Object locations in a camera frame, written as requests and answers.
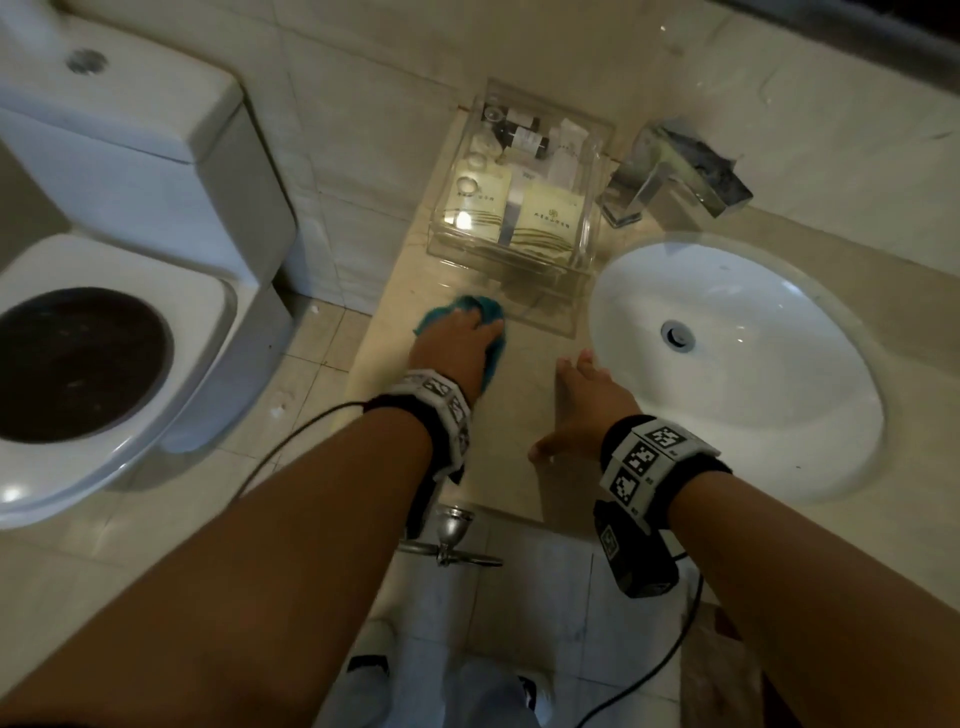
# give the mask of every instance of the person's left hand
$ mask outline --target person's left hand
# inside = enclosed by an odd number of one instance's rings
[[[480,397],[487,346],[503,333],[503,319],[485,326],[481,320],[479,309],[457,308],[417,337],[407,361],[411,369],[433,369],[453,379],[471,407]]]

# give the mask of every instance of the toilet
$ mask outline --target toilet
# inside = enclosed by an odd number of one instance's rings
[[[213,441],[292,321],[296,222],[226,71],[73,16],[0,44],[0,139],[72,224],[0,270],[0,529]]]

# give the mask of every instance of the white oval sink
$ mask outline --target white oval sink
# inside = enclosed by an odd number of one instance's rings
[[[686,242],[626,253],[596,281],[589,328],[644,411],[771,496],[836,496],[879,449],[883,406],[860,352],[798,285],[746,257]]]

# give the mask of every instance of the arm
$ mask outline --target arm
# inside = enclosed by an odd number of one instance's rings
[[[558,386],[559,426],[534,460],[599,460],[610,427],[639,413],[590,352],[558,363]],[[804,725],[960,719],[960,614],[946,604],[732,475],[697,476],[667,516]]]
[[[411,368],[476,401],[502,323],[457,312]],[[363,624],[426,473],[426,428],[377,409],[150,569],[0,702],[0,725],[309,725]]]

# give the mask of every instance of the gray pants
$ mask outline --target gray pants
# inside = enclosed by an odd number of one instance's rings
[[[468,658],[444,680],[444,728],[539,728],[516,675]],[[334,683],[315,728],[379,728],[390,715],[390,681],[360,667]]]

